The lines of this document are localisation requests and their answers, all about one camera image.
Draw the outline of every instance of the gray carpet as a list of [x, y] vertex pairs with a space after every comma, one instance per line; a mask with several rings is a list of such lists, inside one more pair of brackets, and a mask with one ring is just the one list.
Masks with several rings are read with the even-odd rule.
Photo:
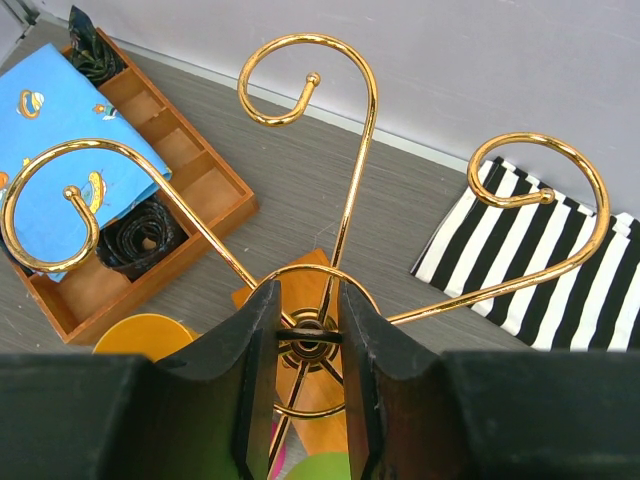
[[[0, 71], [48, 42], [65, 46], [66, 30], [40, 23]], [[330, 256], [359, 136], [309, 118], [281, 129], [262, 127], [247, 117], [233, 89], [132, 57], [256, 192], [260, 212], [225, 242], [240, 261], [262, 277], [315, 247]], [[281, 111], [264, 101], [255, 103], [267, 113]], [[384, 314], [446, 298], [413, 278], [409, 269], [465, 185], [459, 172], [373, 144], [342, 269], [371, 291]], [[74, 349], [58, 339], [4, 258], [0, 285], [0, 352]], [[210, 253], [139, 311], [162, 313], [205, 331], [231, 315], [230, 295], [241, 286]], [[467, 308], [402, 329], [436, 352], [524, 348]], [[295, 443], [289, 452], [291, 465], [301, 452]]]

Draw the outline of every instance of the yellow round object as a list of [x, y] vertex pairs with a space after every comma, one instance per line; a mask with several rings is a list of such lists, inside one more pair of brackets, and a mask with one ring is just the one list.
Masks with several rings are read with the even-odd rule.
[[142, 313], [116, 323], [102, 336], [93, 353], [141, 353], [157, 362], [186, 347], [198, 334], [155, 313]]

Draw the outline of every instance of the wooden tray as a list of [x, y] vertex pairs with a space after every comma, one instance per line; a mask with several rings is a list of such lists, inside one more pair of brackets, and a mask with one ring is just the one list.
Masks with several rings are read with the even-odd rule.
[[[131, 59], [98, 31], [127, 65], [101, 85], [100, 92], [171, 168], [170, 183], [208, 227], [219, 237], [229, 234], [258, 211], [254, 193]], [[68, 57], [70, 50], [63, 54]], [[95, 343], [206, 253], [209, 243], [179, 211], [172, 212], [188, 240], [133, 283], [102, 266], [97, 257], [60, 283], [47, 276], [28, 277], [12, 263], [65, 343]]]

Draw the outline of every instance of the blue printed fabric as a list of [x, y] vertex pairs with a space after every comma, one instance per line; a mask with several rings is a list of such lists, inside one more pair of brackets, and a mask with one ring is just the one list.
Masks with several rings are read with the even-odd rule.
[[[121, 142], [169, 179], [171, 171], [108, 100], [58, 52], [45, 45], [0, 77], [0, 202], [28, 162], [67, 140]], [[151, 178], [127, 158], [107, 150], [80, 150], [52, 160], [27, 183], [15, 227], [24, 249], [60, 261], [84, 243], [85, 226], [62, 192], [75, 185], [100, 227], [122, 218], [156, 192]], [[60, 281], [64, 274], [51, 275]]]

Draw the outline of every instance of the striped cloth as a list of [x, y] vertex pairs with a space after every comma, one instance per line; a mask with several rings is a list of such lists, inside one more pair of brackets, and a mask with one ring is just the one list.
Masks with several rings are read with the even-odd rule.
[[[480, 180], [509, 197], [550, 188], [502, 158]], [[411, 270], [450, 297], [553, 266], [593, 232], [595, 212], [556, 191], [549, 205], [489, 207], [467, 187]], [[640, 223], [611, 216], [598, 251], [561, 277], [471, 308], [537, 350], [640, 348]]]

